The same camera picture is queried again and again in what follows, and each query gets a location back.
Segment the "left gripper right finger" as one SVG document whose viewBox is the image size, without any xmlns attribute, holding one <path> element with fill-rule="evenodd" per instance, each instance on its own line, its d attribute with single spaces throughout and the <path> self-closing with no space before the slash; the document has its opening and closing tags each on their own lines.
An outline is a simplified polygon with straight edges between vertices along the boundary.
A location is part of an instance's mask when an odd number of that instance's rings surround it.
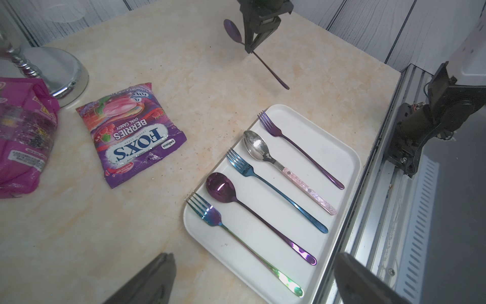
<svg viewBox="0 0 486 304">
<path fill-rule="evenodd" d="M 334 276 L 345 304 L 410 303 L 398 295 L 349 253 L 339 253 L 335 260 Z"/>
</svg>

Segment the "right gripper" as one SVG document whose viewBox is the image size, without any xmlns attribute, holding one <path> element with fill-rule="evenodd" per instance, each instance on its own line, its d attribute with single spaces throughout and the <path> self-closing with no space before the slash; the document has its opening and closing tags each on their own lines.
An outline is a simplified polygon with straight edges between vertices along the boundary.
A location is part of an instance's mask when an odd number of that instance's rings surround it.
<svg viewBox="0 0 486 304">
<path fill-rule="evenodd" d="M 292 1 L 238 1 L 243 15 L 245 51 L 252 53 L 265 39 L 272 35 L 281 23 L 280 15 L 291 14 Z"/>
</svg>

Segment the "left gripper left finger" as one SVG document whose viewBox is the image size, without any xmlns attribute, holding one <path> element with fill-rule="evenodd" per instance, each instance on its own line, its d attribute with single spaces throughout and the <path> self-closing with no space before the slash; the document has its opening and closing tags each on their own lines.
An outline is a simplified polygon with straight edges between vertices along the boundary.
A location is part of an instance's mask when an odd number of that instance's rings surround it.
<svg viewBox="0 0 486 304">
<path fill-rule="evenodd" d="M 168 303 L 176 273 L 173 253 L 160 253 L 105 303 Z"/>
</svg>

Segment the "dark purple spoon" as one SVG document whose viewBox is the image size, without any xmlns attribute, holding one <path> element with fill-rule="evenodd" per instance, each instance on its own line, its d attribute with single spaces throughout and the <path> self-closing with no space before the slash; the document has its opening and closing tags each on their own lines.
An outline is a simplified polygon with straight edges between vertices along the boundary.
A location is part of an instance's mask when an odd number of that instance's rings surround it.
<svg viewBox="0 0 486 304">
<path fill-rule="evenodd" d="M 296 253 L 298 253 L 307 263 L 312 266 L 317 265 L 318 261 L 311 253 L 307 252 L 304 248 L 288 238 L 285 234 L 282 234 L 278 229 L 276 229 L 275 227 L 273 227 L 273 225 L 264 220 L 264 218 L 258 215 L 255 211 L 253 211 L 243 202 L 238 200 L 235 187 L 227 176 L 220 172 L 214 172 L 210 174 L 206 179 L 206 190 L 212 198 L 219 201 L 220 203 L 238 203 L 240 206 L 242 206 L 248 212 L 254 215 L 258 220 L 260 220 L 264 225 L 266 225 L 269 229 L 271 229 L 282 241 L 284 241 L 289 247 L 291 247 Z"/>
<path fill-rule="evenodd" d="M 239 43 L 241 45 L 244 45 L 242 36 L 239 32 L 239 29 L 237 26 L 234 24 L 233 21 L 229 19 L 224 20 L 224 29 L 226 33 L 229 35 L 229 37 L 235 41 L 236 43 Z M 290 90 L 290 87 L 253 51 L 252 54 L 254 54 L 257 59 L 268 69 L 268 71 L 272 74 L 272 76 L 275 77 L 275 79 L 286 89 Z"/>
</svg>

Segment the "dark purple fork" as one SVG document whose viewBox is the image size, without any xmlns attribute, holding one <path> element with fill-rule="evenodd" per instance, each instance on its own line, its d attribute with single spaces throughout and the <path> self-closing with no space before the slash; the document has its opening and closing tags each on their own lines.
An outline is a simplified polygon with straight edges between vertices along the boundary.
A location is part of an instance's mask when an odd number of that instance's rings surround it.
<svg viewBox="0 0 486 304">
<path fill-rule="evenodd" d="M 309 154 L 305 152 L 300 146 L 298 146 L 295 142 L 293 142 L 290 138 L 285 136 L 281 129 L 278 128 L 272 120 L 269 118 L 265 111 L 261 111 L 258 114 L 258 119 L 262 123 L 265 130 L 271 134 L 273 137 L 280 137 L 285 139 L 287 142 L 293 145 L 298 151 L 300 151 L 322 174 L 324 174 L 336 187 L 340 190 L 344 190 L 345 186 L 342 182 L 340 182 L 337 178 L 335 178 L 330 172 L 324 169 L 318 162 L 316 162 Z"/>
</svg>

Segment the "rainbow green fork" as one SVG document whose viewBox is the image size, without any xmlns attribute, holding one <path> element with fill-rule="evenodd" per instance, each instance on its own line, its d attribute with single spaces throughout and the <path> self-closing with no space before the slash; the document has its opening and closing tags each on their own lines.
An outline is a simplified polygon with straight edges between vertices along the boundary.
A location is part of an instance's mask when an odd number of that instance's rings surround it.
<svg viewBox="0 0 486 304">
<path fill-rule="evenodd" d="M 242 239 L 240 239 L 235 233 L 233 233 L 224 223 L 222 222 L 221 213 L 209 202 L 207 202 L 202 196 L 197 193 L 192 193 L 186 199 L 186 204 L 189 206 L 207 225 L 211 227 L 221 227 L 226 232 L 228 232 L 239 244 L 241 244 L 245 249 L 247 249 L 260 263 L 262 263 L 288 290 L 290 290 L 294 295 L 302 298 L 305 295 L 305 291 L 300 285 L 293 281 L 289 276 L 284 274 L 274 265 L 269 263 L 260 254 L 254 251 L 250 246 L 248 246 Z"/>
</svg>

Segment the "silver spoon pink handle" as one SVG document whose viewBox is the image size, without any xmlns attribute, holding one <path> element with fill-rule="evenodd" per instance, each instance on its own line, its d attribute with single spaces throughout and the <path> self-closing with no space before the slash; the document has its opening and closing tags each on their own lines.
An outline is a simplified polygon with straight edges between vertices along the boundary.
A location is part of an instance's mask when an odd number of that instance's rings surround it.
<svg viewBox="0 0 486 304">
<path fill-rule="evenodd" d="M 268 162 L 276 167 L 281 173 L 293 182 L 302 192 L 306 193 L 312 200 L 325 209 L 330 215 L 337 215 L 338 211 L 326 200 L 324 200 L 315 190 L 308 186 L 290 169 L 283 166 L 274 159 L 268 149 L 268 145 L 263 138 L 251 130 L 244 131 L 244 145 L 248 153 L 259 162 Z"/>
</svg>

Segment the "white rectangular tray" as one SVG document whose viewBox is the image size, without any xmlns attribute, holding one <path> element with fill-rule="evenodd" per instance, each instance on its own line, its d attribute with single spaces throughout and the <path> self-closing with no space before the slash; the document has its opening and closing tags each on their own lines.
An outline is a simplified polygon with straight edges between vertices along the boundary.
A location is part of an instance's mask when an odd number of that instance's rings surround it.
<svg viewBox="0 0 486 304">
<path fill-rule="evenodd" d="M 340 190 L 292 144 L 268 134 L 261 123 L 255 122 L 251 126 L 251 130 L 268 144 L 271 155 L 329 202 L 338 211 L 337 215 L 330 215 L 273 165 L 255 160 L 247 152 L 242 139 L 234 145 L 234 151 L 252 165 L 259 176 L 324 224 L 329 232 L 320 232 L 287 200 L 257 178 L 241 175 L 226 158 L 221 160 L 215 171 L 232 181 L 238 200 L 311 253 L 317 259 L 317 265 L 307 263 L 238 203 L 220 203 L 208 194 L 205 185 L 199 186 L 196 193 L 221 213 L 224 225 L 300 285 L 305 295 L 302 298 L 294 295 L 228 232 L 207 225 L 189 206 L 184 209 L 184 225 L 202 247 L 267 302 L 312 303 L 353 200 L 361 160 L 351 147 L 286 105 L 269 107 L 267 115 L 285 136 L 344 184 L 345 189 Z"/>
</svg>

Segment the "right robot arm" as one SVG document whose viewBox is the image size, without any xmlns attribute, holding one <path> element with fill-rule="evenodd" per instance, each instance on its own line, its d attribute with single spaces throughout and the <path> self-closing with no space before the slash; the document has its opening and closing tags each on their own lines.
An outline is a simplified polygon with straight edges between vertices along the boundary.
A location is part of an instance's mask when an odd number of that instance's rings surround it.
<svg viewBox="0 0 486 304">
<path fill-rule="evenodd" d="M 244 19 L 245 50 L 254 50 L 280 25 L 279 16 L 292 13 L 291 1 L 239 1 Z M 453 62 L 441 64 L 427 87 L 426 103 L 420 108 L 404 103 L 397 115 L 387 153 L 411 157 L 432 137 L 457 130 L 485 105 L 485 86 L 459 83 Z"/>
</svg>

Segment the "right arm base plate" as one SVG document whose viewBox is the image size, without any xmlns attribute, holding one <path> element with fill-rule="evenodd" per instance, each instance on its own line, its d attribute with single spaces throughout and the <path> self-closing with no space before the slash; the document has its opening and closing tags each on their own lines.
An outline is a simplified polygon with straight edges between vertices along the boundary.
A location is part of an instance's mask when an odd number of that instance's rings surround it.
<svg viewBox="0 0 486 304">
<path fill-rule="evenodd" d="M 402 104 L 387 143 L 387 159 L 407 176 L 415 175 L 418 172 L 421 149 L 433 126 L 429 105 Z"/>
</svg>

